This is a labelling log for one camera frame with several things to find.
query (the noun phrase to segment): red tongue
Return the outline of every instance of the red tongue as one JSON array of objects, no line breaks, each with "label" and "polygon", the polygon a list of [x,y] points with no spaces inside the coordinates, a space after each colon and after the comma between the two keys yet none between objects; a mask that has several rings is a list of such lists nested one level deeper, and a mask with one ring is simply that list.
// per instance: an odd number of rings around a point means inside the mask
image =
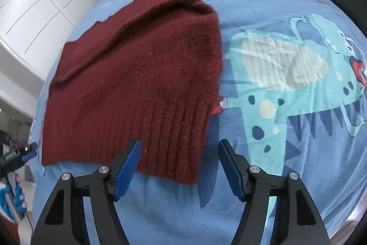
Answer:
[{"label": "red tongue", "polygon": [[353,63],[353,71],[356,75],[356,78],[359,82],[361,82],[364,86],[364,89],[367,90],[367,80],[363,74],[365,66],[362,62],[354,62]]}]

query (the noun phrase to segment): dinosaur print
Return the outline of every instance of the dinosaur print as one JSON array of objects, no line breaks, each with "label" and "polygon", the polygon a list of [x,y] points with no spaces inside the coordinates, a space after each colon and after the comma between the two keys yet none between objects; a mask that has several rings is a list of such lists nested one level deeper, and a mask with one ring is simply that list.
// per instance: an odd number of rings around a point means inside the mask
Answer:
[{"label": "dinosaur print", "polygon": [[[313,26],[326,46],[304,40],[299,22]],[[331,109],[341,110],[348,133],[355,137],[366,124],[363,115],[352,124],[345,106],[367,89],[366,61],[356,57],[358,46],[322,16],[289,20],[294,37],[248,30],[232,37],[229,52],[237,98],[245,126],[252,165],[282,175],[286,150],[287,118]]]}]

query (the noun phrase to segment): dinosaur belly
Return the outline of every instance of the dinosaur belly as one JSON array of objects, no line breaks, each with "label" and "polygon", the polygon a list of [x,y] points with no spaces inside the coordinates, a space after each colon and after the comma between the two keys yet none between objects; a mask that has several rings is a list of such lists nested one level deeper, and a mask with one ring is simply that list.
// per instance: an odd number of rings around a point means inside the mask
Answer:
[{"label": "dinosaur belly", "polygon": [[299,90],[321,80],[329,70],[309,47],[265,35],[248,35],[241,53],[249,79],[269,91]]}]

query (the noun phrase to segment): cream spot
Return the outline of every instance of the cream spot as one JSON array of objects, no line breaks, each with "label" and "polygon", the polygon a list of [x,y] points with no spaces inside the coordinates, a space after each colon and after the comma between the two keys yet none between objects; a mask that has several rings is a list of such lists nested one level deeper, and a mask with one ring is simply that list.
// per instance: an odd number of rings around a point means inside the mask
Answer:
[{"label": "cream spot", "polygon": [[273,127],[273,135],[277,135],[279,133],[279,127]]},{"label": "cream spot", "polygon": [[343,76],[342,76],[342,74],[340,74],[339,72],[336,72],[336,78],[337,78],[340,82],[342,82],[342,81],[343,81]]},{"label": "cream spot", "polygon": [[263,118],[272,118],[275,115],[275,106],[270,100],[264,100],[260,103],[260,115]]}]

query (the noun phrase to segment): folded sweater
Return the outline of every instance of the folded sweater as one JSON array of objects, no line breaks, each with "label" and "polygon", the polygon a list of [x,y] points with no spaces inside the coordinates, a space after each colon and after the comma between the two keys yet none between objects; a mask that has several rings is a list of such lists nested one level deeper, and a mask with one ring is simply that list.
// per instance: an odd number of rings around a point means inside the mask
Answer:
[{"label": "folded sweater", "polygon": [[42,164],[107,164],[136,138],[138,171],[194,184],[221,71],[209,5],[134,0],[65,44],[49,90]]}]

